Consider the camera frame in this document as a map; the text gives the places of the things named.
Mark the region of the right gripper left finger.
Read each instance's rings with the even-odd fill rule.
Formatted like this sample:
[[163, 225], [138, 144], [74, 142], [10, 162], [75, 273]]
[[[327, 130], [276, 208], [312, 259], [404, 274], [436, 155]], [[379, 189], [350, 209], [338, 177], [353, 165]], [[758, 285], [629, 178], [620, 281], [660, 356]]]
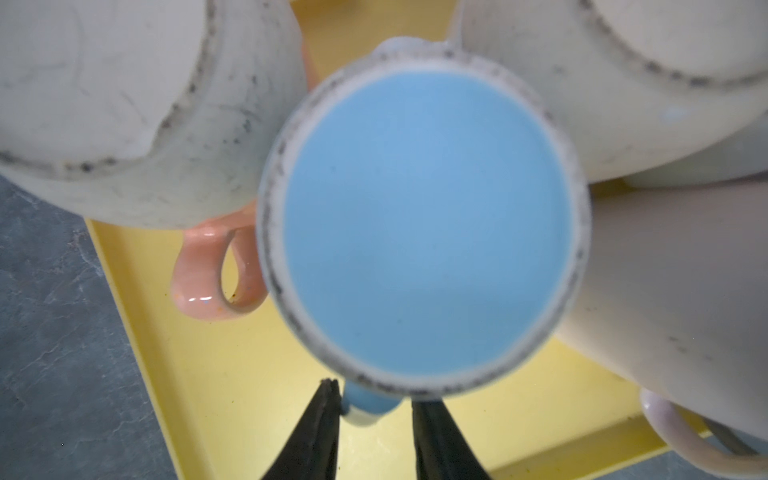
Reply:
[[340, 416], [338, 381], [324, 379], [262, 479], [334, 480]]

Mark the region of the yellow plastic tray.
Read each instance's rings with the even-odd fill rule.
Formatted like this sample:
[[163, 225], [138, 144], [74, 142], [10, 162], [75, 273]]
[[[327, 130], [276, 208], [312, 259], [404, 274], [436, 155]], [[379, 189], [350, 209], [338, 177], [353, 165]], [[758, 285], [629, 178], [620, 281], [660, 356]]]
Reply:
[[[297, 1], [325, 77], [394, 36], [446, 38], [456, 1]], [[258, 479], [320, 381], [271, 301], [235, 320], [181, 314], [169, 284], [179, 231], [86, 220], [179, 479]], [[552, 339], [526, 365], [446, 406], [496, 479], [593, 479], [669, 451], [638, 387]], [[341, 422], [337, 479], [415, 479], [411, 407]]]

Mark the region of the light blue mug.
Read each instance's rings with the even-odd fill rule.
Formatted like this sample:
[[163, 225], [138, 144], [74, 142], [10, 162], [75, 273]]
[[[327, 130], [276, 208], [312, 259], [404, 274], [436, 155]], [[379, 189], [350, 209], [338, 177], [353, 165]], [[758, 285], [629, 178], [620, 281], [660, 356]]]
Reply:
[[370, 425], [523, 365], [572, 304], [591, 213], [536, 94], [445, 42], [395, 37], [284, 125], [256, 219], [268, 291]]

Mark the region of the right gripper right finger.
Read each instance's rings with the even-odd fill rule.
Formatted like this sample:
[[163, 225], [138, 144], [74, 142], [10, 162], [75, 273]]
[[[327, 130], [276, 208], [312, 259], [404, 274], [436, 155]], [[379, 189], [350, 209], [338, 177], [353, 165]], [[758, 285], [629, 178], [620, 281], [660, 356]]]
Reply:
[[442, 401], [411, 406], [418, 480], [490, 479]]

